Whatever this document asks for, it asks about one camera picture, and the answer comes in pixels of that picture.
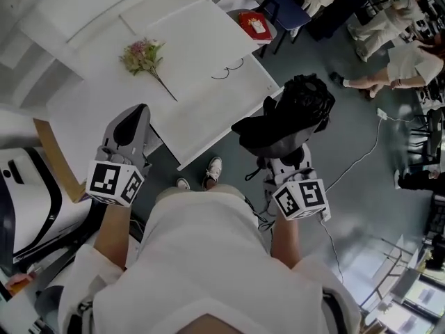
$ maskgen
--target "white sneaker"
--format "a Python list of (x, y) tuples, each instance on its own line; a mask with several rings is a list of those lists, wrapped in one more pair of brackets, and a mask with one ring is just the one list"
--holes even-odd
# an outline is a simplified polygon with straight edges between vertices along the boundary
[(349, 24), (349, 25), (346, 26), (346, 28), (348, 29), (348, 32), (349, 32), (351, 38), (352, 38), (354, 41), (358, 41), (359, 38), (355, 35), (353, 26), (352, 26), (351, 24)]
[(400, 189), (401, 186), (398, 185), (398, 179), (401, 176), (401, 173), (399, 170), (397, 170), (396, 172), (394, 172), (394, 188), (395, 189)]
[(186, 189), (187, 191), (190, 191), (190, 184), (185, 178), (178, 178), (178, 180), (176, 181), (176, 186), (179, 189)]
[(206, 188), (206, 184), (207, 184), (207, 180), (209, 178), (213, 179), (216, 183), (218, 183), (218, 178), (221, 175), (221, 172), (223, 171), (223, 161), (220, 157), (214, 157), (206, 170), (206, 175), (204, 177), (204, 179), (202, 180), (202, 188), (204, 190), (207, 190)]
[(367, 62), (367, 61), (368, 61), (368, 57), (364, 55), (363, 51), (362, 51), (359, 47), (357, 47), (357, 48), (355, 49), (355, 53), (359, 56), (359, 58), (360, 58), (362, 61), (364, 61), (364, 62)]

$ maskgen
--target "blue chair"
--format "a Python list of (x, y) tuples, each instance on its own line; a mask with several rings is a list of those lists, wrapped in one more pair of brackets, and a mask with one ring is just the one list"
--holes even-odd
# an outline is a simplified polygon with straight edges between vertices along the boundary
[[(274, 54), (276, 54), (278, 52), (278, 49), (281, 47), (281, 44), (283, 43), (287, 32), (304, 26), (309, 21), (311, 21), (311, 17), (300, 6), (298, 6), (294, 0), (273, 1), (278, 3), (278, 5), (280, 6), (280, 8), (278, 9), (278, 16), (276, 21), (284, 29), (283, 35), (281, 36), (280, 41), (278, 42), (278, 45), (273, 52)], [(266, 11), (269, 14), (272, 14), (269, 6), (266, 6)]]

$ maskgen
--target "white wall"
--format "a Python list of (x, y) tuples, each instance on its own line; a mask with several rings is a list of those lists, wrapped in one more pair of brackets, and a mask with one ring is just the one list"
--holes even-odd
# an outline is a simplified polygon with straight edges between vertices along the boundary
[(0, 109), (0, 148), (19, 148), (39, 144), (32, 118)]

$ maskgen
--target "flower bouquet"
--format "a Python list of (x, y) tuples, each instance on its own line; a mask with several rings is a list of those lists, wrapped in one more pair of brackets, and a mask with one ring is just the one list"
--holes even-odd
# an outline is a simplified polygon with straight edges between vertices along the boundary
[(162, 46), (164, 46), (164, 44), (157, 40), (148, 40), (147, 38), (144, 38), (141, 41), (136, 41), (132, 45), (125, 47), (124, 55), (120, 57), (120, 60), (125, 64), (125, 68), (132, 73), (132, 75), (137, 75), (142, 71), (149, 72), (162, 84), (172, 98), (177, 101), (173, 94), (168, 90), (167, 86), (162, 82), (156, 71), (159, 63), (162, 61), (162, 57), (157, 58), (156, 55)]

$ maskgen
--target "black shoe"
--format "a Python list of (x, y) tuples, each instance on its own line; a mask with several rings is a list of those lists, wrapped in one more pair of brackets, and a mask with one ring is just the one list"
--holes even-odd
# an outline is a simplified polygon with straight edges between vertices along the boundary
[(337, 72), (332, 72), (331, 74), (329, 74), (329, 78), (334, 84), (341, 88), (344, 88), (343, 81), (345, 79), (340, 74), (338, 74)]

